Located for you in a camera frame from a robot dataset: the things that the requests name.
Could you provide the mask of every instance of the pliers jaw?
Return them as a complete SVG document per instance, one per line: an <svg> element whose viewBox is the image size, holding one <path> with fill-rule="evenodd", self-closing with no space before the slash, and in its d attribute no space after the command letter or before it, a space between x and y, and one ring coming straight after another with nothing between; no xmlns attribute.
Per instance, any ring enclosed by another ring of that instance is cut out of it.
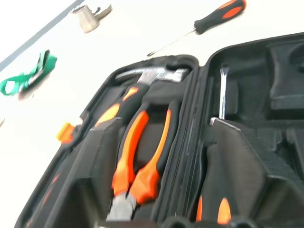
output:
<svg viewBox="0 0 304 228"><path fill-rule="evenodd" d="M108 214L107 221L130 221L133 211L136 208L136 200L132 195L126 194L117 195L112 202L110 213Z"/></svg>

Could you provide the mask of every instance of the orange screwdriver handle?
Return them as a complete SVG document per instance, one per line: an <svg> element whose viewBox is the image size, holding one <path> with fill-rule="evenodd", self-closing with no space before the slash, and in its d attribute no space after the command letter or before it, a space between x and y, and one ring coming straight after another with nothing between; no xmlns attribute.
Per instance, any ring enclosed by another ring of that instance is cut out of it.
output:
<svg viewBox="0 0 304 228"><path fill-rule="evenodd" d="M142 98L147 93L148 89L148 85L141 83L136 83L127 88L124 95L98 119L95 127L100 123L115 117L120 117L122 119L122 124L129 123L136 110L141 106Z"/></svg>
<svg viewBox="0 0 304 228"><path fill-rule="evenodd" d="M163 175L170 148L174 140L179 119L180 104L173 101L169 104L165 126L160 143L148 164L140 169L130 188L131 194L138 204L144 204L157 197L160 176Z"/></svg>
<svg viewBox="0 0 304 228"><path fill-rule="evenodd" d="M231 0L220 6L207 17L194 22L198 34L203 34L208 29L222 24L240 15L246 7L246 0Z"/></svg>
<svg viewBox="0 0 304 228"><path fill-rule="evenodd" d="M112 188L117 196L129 190L129 185L135 178L133 160L139 139L149 121L148 104L143 104L136 112L123 135L119 147L121 158L113 176Z"/></svg>

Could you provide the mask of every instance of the tool case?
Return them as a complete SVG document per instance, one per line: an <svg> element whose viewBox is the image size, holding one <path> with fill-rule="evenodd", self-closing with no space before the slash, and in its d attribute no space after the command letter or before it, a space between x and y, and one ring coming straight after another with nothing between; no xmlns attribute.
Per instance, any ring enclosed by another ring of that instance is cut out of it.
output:
<svg viewBox="0 0 304 228"><path fill-rule="evenodd" d="M230 67L225 120L218 119L222 63ZM155 153L169 103L180 103L157 197L139 206L131 221L106 221L128 124L120 118L95 124L139 78L117 82L116 75L164 64L190 73L180 83L154 81L142 99L152 107L135 172ZM304 33L226 47L202 67L188 55L122 67L80 117L83 123L62 143L15 228L304 227Z"/></svg>

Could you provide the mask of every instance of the hammer handle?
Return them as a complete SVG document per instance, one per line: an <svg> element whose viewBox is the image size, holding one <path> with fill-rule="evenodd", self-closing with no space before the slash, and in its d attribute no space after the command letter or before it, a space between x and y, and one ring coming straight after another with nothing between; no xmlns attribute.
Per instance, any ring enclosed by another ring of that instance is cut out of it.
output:
<svg viewBox="0 0 304 228"><path fill-rule="evenodd" d="M139 109L143 96L149 90L149 86L142 83L135 83L128 87L125 93L117 99L117 101L105 111L98 119L95 127L100 123L120 117L123 124L128 124L134 113Z"/></svg>

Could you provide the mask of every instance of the green lanyard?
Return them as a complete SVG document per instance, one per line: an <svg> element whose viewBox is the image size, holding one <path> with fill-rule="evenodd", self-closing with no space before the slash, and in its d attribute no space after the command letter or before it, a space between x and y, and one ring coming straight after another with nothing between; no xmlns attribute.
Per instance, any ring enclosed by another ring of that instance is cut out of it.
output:
<svg viewBox="0 0 304 228"><path fill-rule="evenodd" d="M5 96L13 96L22 90L28 88L34 82L41 81L49 72L55 68L57 57L50 54L49 50L42 51L39 60L34 69L29 74L21 73L18 76L10 77L0 83L0 92ZM14 88L9 93L5 88L8 82L14 82Z"/></svg>

